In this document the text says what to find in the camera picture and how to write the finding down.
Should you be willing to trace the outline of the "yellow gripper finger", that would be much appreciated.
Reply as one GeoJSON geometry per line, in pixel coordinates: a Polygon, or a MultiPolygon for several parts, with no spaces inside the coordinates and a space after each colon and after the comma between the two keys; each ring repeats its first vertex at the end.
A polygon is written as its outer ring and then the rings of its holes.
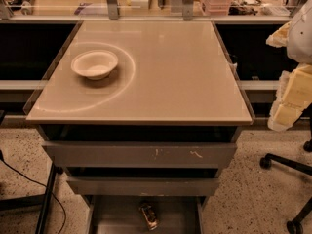
{"type": "Polygon", "coordinates": [[[266,39],[266,44],[275,48],[286,47],[289,40],[290,26],[290,22],[285,23],[266,39]]]}
{"type": "Polygon", "coordinates": [[[312,65],[300,63],[292,72],[283,71],[270,109],[268,128],[277,132],[287,130],[311,103],[312,65]]]}

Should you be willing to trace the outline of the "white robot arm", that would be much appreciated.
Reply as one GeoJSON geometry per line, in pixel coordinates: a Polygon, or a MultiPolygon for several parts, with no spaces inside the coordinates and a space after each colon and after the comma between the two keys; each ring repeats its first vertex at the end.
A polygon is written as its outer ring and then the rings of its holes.
{"type": "Polygon", "coordinates": [[[312,0],[271,34],[266,44],[285,47],[288,58],[298,63],[292,72],[282,72],[269,113],[268,128],[281,132],[290,128],[312,103],[312,0]]]}

